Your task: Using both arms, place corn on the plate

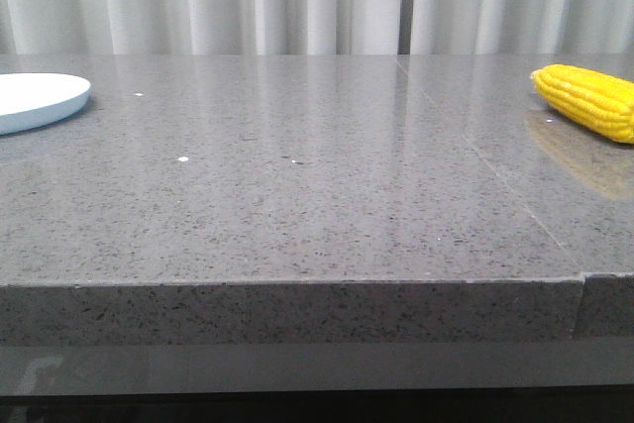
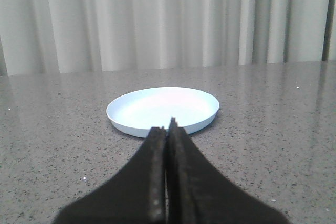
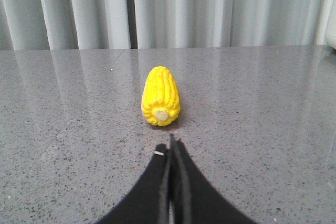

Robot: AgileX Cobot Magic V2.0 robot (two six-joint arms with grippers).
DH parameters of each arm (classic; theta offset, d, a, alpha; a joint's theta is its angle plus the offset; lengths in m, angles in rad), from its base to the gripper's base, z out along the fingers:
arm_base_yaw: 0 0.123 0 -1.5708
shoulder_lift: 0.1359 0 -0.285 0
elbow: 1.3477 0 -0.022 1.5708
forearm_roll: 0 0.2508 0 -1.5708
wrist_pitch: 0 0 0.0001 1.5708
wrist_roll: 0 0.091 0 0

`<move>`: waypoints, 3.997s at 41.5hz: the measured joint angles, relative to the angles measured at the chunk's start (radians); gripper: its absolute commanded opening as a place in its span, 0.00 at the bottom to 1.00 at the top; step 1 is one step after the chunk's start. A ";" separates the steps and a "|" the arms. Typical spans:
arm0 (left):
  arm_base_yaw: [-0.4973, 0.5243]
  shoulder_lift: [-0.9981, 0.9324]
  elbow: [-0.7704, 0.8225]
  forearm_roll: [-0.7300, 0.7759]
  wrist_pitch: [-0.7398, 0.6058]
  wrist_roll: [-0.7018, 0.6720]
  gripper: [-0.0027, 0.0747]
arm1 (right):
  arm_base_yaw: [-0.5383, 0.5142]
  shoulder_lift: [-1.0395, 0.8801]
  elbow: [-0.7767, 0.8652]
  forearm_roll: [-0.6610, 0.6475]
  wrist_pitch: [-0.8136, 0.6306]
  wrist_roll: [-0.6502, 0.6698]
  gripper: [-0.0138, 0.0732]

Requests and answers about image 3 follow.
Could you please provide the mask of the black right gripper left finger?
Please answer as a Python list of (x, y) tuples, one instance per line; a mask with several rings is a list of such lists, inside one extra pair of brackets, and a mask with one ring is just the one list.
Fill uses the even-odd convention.
[(155, 147), (137, 183), (99, 223), (169, 223), (169, 149)]

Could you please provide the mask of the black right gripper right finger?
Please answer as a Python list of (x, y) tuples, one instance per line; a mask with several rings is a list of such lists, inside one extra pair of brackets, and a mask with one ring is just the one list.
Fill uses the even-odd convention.
[(170, 156), (174, 223), (255, 223), (217, 192), (194, 164), (184, 143), (173, 134)]

